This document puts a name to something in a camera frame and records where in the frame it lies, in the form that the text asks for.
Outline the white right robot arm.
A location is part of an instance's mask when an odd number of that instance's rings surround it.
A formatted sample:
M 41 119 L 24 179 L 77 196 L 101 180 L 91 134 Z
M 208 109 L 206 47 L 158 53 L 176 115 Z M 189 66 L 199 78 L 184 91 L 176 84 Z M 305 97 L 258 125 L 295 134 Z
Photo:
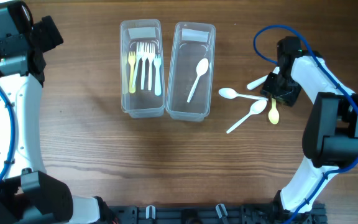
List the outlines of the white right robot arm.
M 298 37 L 277 43 L 277 66 L 267 76 L 261 94 L 293 106 L 304 91 L 313 108 L 302 137 L 304 158 L 276 199 L 281 210 L 306 213 L 337 170 L 350 166 L 358 156 L 358 94 L 328 70 L 316 51 L 302 50 Z

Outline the light blue plastic fork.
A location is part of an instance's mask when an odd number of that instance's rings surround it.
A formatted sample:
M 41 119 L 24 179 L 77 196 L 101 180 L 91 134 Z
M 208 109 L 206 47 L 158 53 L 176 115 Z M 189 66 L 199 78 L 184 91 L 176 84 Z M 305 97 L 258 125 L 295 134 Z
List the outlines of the light blue plastic fork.
M 161 56 L 160 54 L 155 55 L 154 59 L 154 67 L 155 67 L 155 89 L 154 93 L 156 96 L 160 96 L 162 94 L 162 87 L 161 87 L 161 77 L 160 77 L 160 66 L 161 66 Z

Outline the yellow plastic spoon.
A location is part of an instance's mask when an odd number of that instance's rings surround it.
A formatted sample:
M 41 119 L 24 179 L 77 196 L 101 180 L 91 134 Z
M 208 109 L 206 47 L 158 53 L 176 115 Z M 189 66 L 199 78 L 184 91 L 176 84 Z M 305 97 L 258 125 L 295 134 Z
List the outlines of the yellow plastic spoon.
M 279 122 L 279 112 L 277 110 L 277 101 L 274 98 L 271 98 L 271 109 L 268 112 L 268 119 L 272 124 L 277 124 Z

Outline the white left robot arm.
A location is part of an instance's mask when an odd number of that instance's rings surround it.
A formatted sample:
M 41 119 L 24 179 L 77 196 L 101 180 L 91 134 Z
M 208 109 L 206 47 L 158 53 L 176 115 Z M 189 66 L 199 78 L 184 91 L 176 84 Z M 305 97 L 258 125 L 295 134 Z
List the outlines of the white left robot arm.
M 44 53 L 63 43 L 50 16 L 0 1 L 0 223 L 96 223 L 103 203 L 49 176 L 40 150 Z

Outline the white plastic fork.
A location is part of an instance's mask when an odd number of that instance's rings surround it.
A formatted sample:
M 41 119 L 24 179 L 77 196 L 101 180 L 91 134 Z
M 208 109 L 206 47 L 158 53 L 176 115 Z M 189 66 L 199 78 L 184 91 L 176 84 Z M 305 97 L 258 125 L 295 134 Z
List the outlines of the white plastic fork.
M 147 59 L 149 61 L 149 72 L 148 72 L 148 91 L 152 90 L 152 65 L 153 60 L 155 58 L 155 46 L 154 43 L 150 43 L 148 45 L 148 56 Z
M 133 81 L 132 81 L 133 89 L 135 89 L 135 84 L 136 84 L 136 79 L 137 79 L 137 74 L 138 74 L 138 69 L 139 69 L 139 63 L 140 63 L 140 60 L 143 57 L 143 55 L 144 55 L 144 43 L 143 42 L 137 42 L 134 78 L 133 78 Z
M 140 89 L 143 90 L 145 86 L 145 63 L 149 53 L 149 44 L 142 42 L 142 71 L 141 71 L 141 80 L 140 80 Z

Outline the yellow plastic fork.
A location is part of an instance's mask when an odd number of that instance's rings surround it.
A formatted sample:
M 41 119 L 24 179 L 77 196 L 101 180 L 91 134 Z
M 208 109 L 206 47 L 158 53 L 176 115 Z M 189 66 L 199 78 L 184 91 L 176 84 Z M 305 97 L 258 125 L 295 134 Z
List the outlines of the yellow plastic fork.
M 132 86 L 134 80 L 135 62 L 136 62 L 136 54 L 134 51 L 130 51 L 128 56 L 128 63 L 130 65 L 129 93 L 135 93 L 135 88 Z

